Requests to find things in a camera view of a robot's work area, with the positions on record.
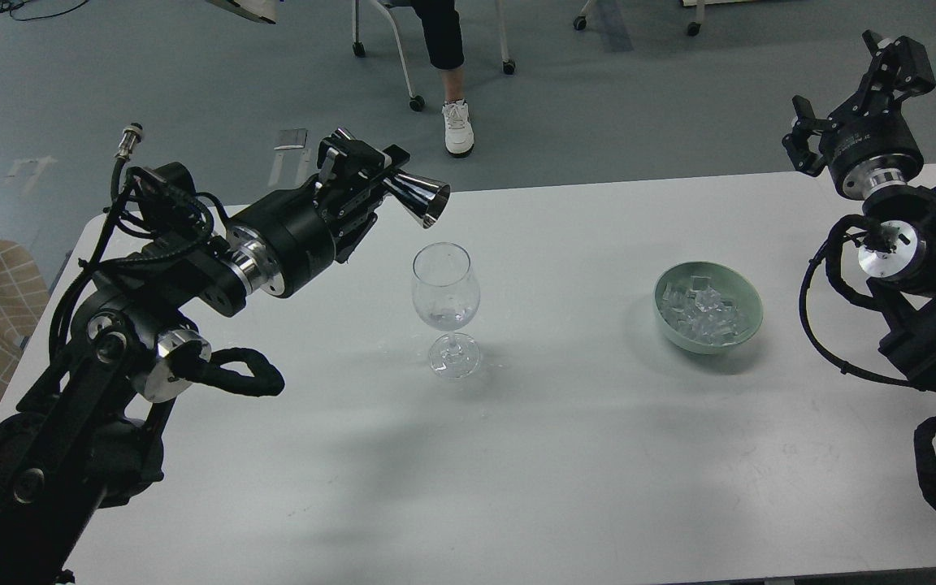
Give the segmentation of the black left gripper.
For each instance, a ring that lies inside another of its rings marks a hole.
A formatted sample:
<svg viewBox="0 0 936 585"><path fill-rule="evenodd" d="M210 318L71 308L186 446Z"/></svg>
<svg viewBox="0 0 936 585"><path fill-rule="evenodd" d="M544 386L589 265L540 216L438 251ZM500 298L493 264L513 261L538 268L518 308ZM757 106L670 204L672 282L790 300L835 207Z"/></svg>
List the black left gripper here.
<svg viewBox="0 0 936 585"><path fill-rule="evenodd" d="M378 222L384 185L411 159L337 128L317 152L317 188L268 193L229 219L229 263L246 292L290 297L331 264L345 263Z"/></svg>

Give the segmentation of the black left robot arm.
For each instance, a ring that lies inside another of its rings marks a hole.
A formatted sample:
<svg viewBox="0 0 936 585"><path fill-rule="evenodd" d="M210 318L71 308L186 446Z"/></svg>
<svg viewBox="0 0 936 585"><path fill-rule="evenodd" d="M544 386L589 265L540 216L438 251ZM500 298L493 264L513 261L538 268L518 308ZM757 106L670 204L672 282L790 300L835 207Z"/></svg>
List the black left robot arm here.
<svg viewBox="0 0 936 585"><path fill-rule="evenodd" d="M94 512L163 478L163 431L189 386L282 392L267 357L212 349L183 307L233 316L258 290L290 297L346 262L411 157L338 128L300 188L227 215L182 164L130 166L143 136L123 130L96 247L50 321L47 369L0 422L0 584L74 581L64 566Z"/></svg>

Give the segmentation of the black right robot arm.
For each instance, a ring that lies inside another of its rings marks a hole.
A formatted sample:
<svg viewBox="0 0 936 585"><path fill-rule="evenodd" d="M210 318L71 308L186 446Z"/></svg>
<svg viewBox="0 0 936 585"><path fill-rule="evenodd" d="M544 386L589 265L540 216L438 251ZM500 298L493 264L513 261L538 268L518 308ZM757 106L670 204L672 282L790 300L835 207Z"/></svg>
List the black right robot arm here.
<svg viewBox="0 0 936 585"><path fill-rule="evenodd" d="M808 341L845 375L936 393L936 186L913 184L924 156L903 117L904 101L936 86L925 46L911 37L862 34L868 71L853 95L825 118L806 97L782 138L792 167L828 171L836 192L862 205L829 230L801 281L798 312ZM879 353L899 372L880 375L847 362L814 334L808 292L817 269L848 304L880 314L888 332Z"/></svg>

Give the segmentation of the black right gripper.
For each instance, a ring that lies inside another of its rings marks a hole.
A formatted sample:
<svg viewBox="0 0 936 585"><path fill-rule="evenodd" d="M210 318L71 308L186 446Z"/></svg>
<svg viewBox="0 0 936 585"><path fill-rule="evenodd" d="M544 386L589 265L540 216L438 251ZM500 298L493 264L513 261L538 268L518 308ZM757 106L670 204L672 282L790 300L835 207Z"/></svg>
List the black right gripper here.
<svg viewBox="0 0 936 585"><path fill-rule="evenodd" d="M888 38L873 30L861 34L870 54L869 69L847 100L846 112L859 116L846 123L817 118L806 97L792 96L795 119L782 145L796 171L817 177L828 167L840 196L864 200L874 189L874 177L907 182L921 173L924 156L906 119L898 110L909 98L936 88L929 53L911 37ZM825 156L810 147L811 138L825 133Z"/></svg>

